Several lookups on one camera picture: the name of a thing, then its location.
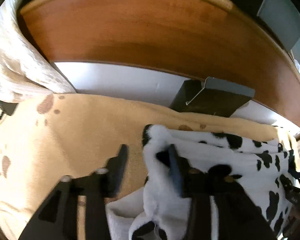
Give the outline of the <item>white black spotted fleece garment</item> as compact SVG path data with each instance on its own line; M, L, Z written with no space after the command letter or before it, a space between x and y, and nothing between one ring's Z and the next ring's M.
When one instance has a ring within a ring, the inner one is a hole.
M198 196L200 239L276 239L291 203L295 154L274 139L179 131L147 125L142 135L143 188L107 205L112 239L183 239Z

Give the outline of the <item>tan paw print bedsheet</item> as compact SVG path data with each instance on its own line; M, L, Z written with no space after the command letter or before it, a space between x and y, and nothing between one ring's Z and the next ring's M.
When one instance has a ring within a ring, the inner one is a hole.
M20 103L0 116L0 239L18 239L43 199L64 175L82 177L129 146L120 196L142 187L146 125L180 131L225 132L249 139L277 139L296 150L285 129L241 118L178 113L151 103L84 94L50 94Z

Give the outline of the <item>black device with white clip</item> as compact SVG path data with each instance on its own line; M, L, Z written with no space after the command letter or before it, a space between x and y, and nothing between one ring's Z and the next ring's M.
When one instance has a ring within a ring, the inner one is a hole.
M18 103L8 103L0 100L0 109L4 114L12 116L17 108Z

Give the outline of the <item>cream patterned curtain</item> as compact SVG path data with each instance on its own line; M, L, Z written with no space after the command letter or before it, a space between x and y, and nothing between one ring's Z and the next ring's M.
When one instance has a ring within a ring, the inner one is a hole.
M75 89L22 34L17 10L23 0L4 0L0 6L0 100L19 103Z

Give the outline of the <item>orange wooden headboard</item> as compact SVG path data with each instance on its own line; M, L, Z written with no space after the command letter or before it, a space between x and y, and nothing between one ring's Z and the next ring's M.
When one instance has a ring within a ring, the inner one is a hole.
M32 0L21 29L52 62L117 63L226 79L300 127L300 74L229 0Z

